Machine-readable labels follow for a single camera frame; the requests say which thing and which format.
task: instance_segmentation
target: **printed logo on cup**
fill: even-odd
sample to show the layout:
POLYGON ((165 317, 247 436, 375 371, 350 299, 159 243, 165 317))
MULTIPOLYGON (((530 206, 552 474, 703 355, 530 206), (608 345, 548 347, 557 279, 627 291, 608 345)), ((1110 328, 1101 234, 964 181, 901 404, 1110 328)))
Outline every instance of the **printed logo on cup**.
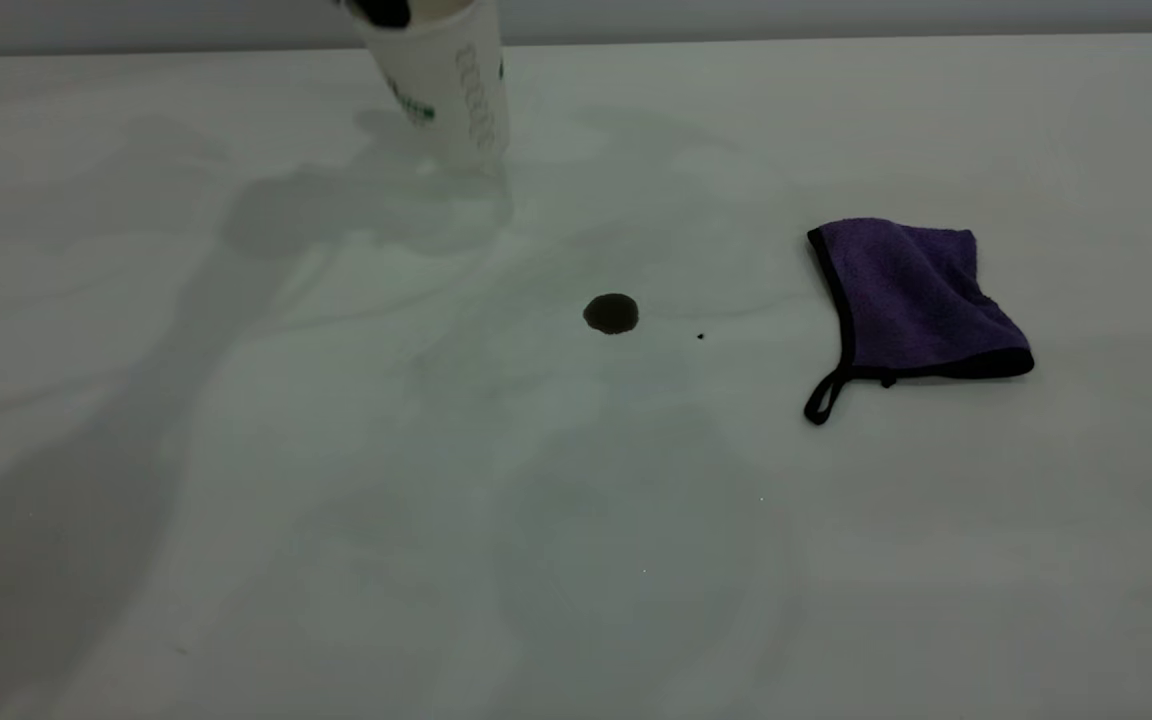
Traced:
MULTIPOLYGON (((495 118, 486 101, 479 53, 472 44, 457 51, 456 67, 461 71, 461 90, 465 91, 465 106, 470 111, 470 137, 479 150, 492 147, 495 143, 495 118)), ((505 74, 503 61, 500 70, 505 74)))
POLYGON ((389 91, 393 92, 394 99, 397 100, 397 106, 403 109, 407 114, 407 119, 411 120, 412 124, 416 127, 425 127, 429 123, 434 122, 434 106, 416 100, 415 97, 407 94, 402 90, 397 90, 397 82, 394 82, 389 76, 385 76, 385 85, 389 86, 389 91))

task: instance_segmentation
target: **small stain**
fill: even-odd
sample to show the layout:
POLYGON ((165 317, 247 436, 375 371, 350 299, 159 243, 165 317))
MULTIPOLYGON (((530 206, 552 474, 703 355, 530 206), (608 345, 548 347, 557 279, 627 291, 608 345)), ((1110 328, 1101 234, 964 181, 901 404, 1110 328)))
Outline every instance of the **small stain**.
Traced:
POLYGON ((639 324, 639 304, 627 295, 599 295, 585 305, 589 327, 607 334, 632 331, 639 324))

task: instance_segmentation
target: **white paper cup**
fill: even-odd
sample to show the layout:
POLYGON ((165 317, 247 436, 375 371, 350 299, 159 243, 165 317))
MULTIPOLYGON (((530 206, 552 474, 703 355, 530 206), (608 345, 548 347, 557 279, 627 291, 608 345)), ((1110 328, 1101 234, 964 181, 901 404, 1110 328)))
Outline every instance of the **white paper cup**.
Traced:
POLYGON ((434 157, 452 168, 494 167, 509 143, 495 0, 473 0, 440 18, 420 18, 414 8, 412 24, 402 29, 374 26, 356 9, 353 17, 434 157))

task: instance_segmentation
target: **white table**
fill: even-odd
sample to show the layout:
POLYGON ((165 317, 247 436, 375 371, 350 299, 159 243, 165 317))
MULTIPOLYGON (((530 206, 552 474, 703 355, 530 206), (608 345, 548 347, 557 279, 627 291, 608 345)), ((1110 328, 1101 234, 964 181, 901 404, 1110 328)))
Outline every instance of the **white table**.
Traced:
POLYGON ((0 59, 0 719, 1152 717, 1152 36, 508 59, 0 59), (1036 372, 809 425, 852 215, 1036 372))

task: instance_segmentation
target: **purple towel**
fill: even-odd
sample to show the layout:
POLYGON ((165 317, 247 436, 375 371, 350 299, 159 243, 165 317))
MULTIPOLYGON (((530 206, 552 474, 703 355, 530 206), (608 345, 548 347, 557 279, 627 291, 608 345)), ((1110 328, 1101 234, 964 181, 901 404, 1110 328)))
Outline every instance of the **purple towel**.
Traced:
POLYGON ((808 237, 842 333, 838 367, 804 410, 814 424, 854 379, 890 387, 897 378, 1010 378, 1034 367, 1024 333, 980 291, 971 232, 855 219, 808 237))

